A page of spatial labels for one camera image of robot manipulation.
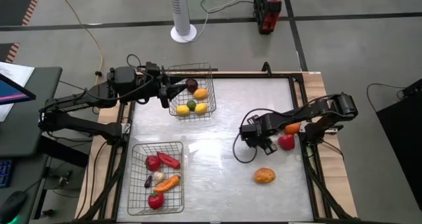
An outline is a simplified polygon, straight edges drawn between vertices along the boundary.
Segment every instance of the computer mouse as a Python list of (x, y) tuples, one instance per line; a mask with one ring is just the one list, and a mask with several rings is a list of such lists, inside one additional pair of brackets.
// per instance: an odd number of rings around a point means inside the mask
[(19, 214), (25, 203), (26, 194), (22, 191), (13, 192), (0, 207), (0, 224), (6, 224)]

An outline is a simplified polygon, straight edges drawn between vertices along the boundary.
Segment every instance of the wooden board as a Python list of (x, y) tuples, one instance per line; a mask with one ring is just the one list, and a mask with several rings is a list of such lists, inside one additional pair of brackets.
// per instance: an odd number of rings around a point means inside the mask
[[(266, 72), (213, 72), (213, 74), (266, 74)], [(297, 72), (273, 72), (273, 73), (297, 73)], [(324, 82), (322, 81), (322, 75), (319, 72), (302, 72), (303, 80), (305, 83), (305, 89), (307, 93), (308, 100), (315, 99), (320, 96), (326, 95)], [(301, 94), (299, 87), (296, 86), (296, 94), (299, 105), (301, 105)], [(124, 113), (124, 118), (127, 117), (129, 111), (129, 106), (126, 107)], [(111, 123), (115, 122), (117, 119), (117, 114), (119, 111), (119, 104), (110, 109), (101, 109), (100, 116), (98, 118), (99, 123)], [(324, 139), (334, 145), (337, 148), (340, 148), (338, 143), (337, 136), (326, 135)], [(94, 138), (92, 143), (90, 160), (89, 160), (89, 169), (88, 169), (88, 190), (86, 192), (86, 203), (82, 209), (81, 215), (89, 208), (91, 189), (92, 189), (92, 178), (94, 172), (94, 159), (101, 145), (105, 140), (101, 136)], [(327, 146), (319, 145), (318, 146), (320, 160), (322, 164), (322, 170), (324, 173), (325, 183), (327, 189), (331, 192), (333, 197), (337, 200), (339, 205), (341, 205), (346, 212), (350, 215), (356, 217), (355, 204), (353, 202), (353, 197), (351, 195), (349, 180), (347, 178), (346, 168), (344, 167), (344, 162), (341, 155), (330, 149)], [(111, 146), (105, 145), (101, 150), (101, 154), (98, 156), (96, 164), (96, 174), (95, 174), (95, 184), (92, 193), (92, 203), (95, 202), (95, 199), (101, 193), (104, 187), (104, 181), (106, 178), (107, 165), (110, 157)], [(119, 155), (116, 159), (116, 166), (119, 162)], [(85, 197), (85, 185), (86, 185), (86, 176), (82, 184), (82, 190), (80, 192), (80, 197), (78, 201), (78, 206), (75, 213), (75, 218), (77, 217)], [(320, 217), (324, 217), (324, 209), (322, 207), (322, 198), (318, 192), (318, 188), (315, 187), (316, 200), (318, 204), (318, 212)], [(114, 201), (115, 188), (110, 192), (109, 198), (107, 201), (107, 208), (105, 212), (105, 218), (110, 218), (112, 213), (112, 206)]]

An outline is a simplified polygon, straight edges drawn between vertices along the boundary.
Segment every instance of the black stand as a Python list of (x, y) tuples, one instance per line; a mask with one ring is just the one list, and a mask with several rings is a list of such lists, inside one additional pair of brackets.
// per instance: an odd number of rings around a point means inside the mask
[(38, 142), (38, 151), (79, 167), (86, 167), (88, 164), (87, 154), (65, 146), (50, 138), (46, 138), (45, 136), (41, 136), (40, 141)]

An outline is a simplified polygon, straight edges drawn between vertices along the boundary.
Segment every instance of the red power tool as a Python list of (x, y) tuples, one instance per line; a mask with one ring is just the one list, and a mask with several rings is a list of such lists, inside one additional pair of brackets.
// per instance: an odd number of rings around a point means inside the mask
[(278, 15), (282, 11), (282, 0), (254, 0), (253, 8), (259, 33), (269, 34), (273, 32)]

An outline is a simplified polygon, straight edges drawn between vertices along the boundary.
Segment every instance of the white cable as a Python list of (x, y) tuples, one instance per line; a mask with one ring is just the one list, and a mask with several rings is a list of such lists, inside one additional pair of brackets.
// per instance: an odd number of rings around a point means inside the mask
[(206, 10), (205, 22), (204, 22), (204, 26), (202, 27), (202, 30), (199, 32), (199, 34), (198, 34), (198, 35), (196, 35), (196, 37), (195, 37), (193, 40), (191, 40), (191, 41), (189, 41), (189, 42), (194, 42), (194, 41), (195, 41), (195, 40), (197, 40), (197, 39), (199, 38), (199, 36), (203, 33), (203, 31), (204, 31), (204, 29), (205, 29), (205, 26), (206, 26), (206, 22), (208, 21), (208, 14), (209, 14), (209, 12), (210, 12), (210, 11), (217, 10), (217, 9), (222, 9), (222, 8), (224, 8), (225, 6), (230, 5), (230, 4), (234, 3), (234, 2), (236, 2), (236, 0), (230, 1), (229, 3), (226, 3), (226, 4), (224, 4), (224, 5), (221, 5), (221, 6), (218, 6), (218, 7), (213, 7), (213, 8), (211, 8), (211, 9)]

